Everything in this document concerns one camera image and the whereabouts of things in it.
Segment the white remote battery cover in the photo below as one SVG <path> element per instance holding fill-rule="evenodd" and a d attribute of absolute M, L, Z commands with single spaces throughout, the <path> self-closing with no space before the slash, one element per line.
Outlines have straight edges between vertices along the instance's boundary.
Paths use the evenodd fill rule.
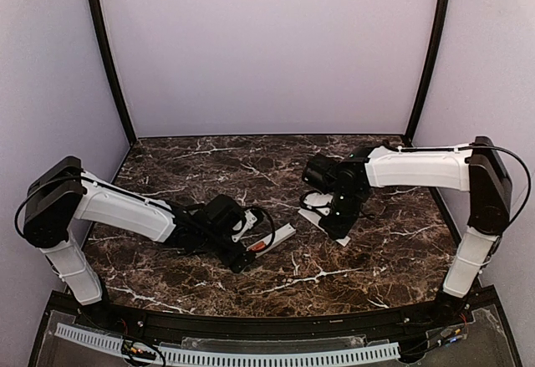
<path fill-rule="evenodd" d="M 328 233 L 319 225 L 319 222 L 320 222 L 320 219 L 321 219 L 320 215 L 318 215 L 318 214 L 316 214 L 316 213 L 314 213 L 312 211 L 307 211 L 307 210 L 304 210 L 304 209 L 300 209 L 298 211 L 298 214 L 301 215 L 302 217 L 304 217 L 310 223 L 312 223 L 321 232 L 323 232 L 326 235 L 328 235 Z M 341 245 L 343 247 L 346 247 L 348 245 L 348 243 L 350 242 L 350 237 L 346 236 L 346 237 L 341 238 L 341 239 L 334 239 L 334 241 L 337 242 L 339 245 Z"/>

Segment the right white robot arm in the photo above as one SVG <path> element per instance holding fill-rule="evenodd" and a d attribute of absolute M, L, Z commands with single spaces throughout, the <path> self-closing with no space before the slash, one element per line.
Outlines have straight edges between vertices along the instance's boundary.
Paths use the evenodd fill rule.
<path fill-rule="evenodd" d="M 339 161 L 317 154 L 307 164 L 308 182 L 325 200 L 302 208 L 317 213 L 317 226 L 339 241 L 374 189 L 430 187 L 468 195 L 466 230 L 440 290 L 448 298 L 464 298 L 512 221 L 512 181 L 500 154 L 485 136 L 439 147 L 362 146 Z"/>

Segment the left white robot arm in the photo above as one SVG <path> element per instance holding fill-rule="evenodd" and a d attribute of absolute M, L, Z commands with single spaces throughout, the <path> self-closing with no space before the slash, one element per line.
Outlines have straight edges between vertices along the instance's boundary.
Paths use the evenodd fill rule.
<path fill-rule="evenodd" d="M 186 255 L 205 248 L 239 273 L 254 259 L 241 238 L 262 219 L 258 211 L 226 195 L 182 206 L 135 194 L 99 179 L 69 155 L 29 186 L 15 225 L 18 234 L 48 259 L 77 302 L 90 306 L 103 302 L 105 289 L 74 228 L 115 227 Z"/>

